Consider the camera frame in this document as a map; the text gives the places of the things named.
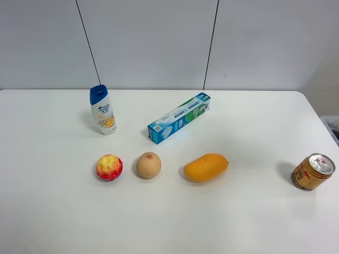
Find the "plastic container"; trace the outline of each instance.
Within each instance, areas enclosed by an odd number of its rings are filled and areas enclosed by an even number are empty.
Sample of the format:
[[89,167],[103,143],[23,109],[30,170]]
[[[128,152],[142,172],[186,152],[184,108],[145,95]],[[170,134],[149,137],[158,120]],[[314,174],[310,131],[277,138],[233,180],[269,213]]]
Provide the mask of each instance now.
[[337,146],[339,147],[339,140],[333,132],[333,130],[339,132],[339,116],[338,115],[323,115],[320,117],[320,119],[324,123],[325,127],[327,128],[328,132],[334,139]]
[[107,88],[104,85],[94,86],[90,90],[91,110],[95,124],[99,130],[109,135],[116,131],[112,105]]

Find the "bottle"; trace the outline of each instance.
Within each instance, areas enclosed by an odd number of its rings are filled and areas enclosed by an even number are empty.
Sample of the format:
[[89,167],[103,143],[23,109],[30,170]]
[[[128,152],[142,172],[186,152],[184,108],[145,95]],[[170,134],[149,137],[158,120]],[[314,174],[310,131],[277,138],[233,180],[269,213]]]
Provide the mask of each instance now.
[[104,85],[94,86],[90,90],[91,110],[95,124],[105,135],[116,131],[112,105]]

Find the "mango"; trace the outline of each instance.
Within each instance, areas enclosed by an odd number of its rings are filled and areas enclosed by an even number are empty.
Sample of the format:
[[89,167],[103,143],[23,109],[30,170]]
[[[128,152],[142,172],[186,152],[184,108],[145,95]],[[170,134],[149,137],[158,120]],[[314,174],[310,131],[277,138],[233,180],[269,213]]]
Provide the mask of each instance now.
[[184,167],[188,179],[194,182],[206,182],[226,170],[227,159],[218,153],[208,153]]

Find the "cardboard box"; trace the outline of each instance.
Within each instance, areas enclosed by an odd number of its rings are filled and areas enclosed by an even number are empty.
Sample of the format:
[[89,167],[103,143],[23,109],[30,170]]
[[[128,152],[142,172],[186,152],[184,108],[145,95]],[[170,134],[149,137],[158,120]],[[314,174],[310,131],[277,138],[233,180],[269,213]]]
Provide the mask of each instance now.
[[211,97],[199,93],[184,104],[149,124],[148,135],[159,144],[209,109]]

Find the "beverage can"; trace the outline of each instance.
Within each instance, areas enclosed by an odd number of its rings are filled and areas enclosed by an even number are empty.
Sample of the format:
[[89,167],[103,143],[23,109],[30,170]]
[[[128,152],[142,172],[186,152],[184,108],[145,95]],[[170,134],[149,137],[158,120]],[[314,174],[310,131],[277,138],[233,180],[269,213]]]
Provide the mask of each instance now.
[[306,157],[292,172],[294,185],[305,191],[312,191],[329,179],[335,171],[333,161],[320,153]]

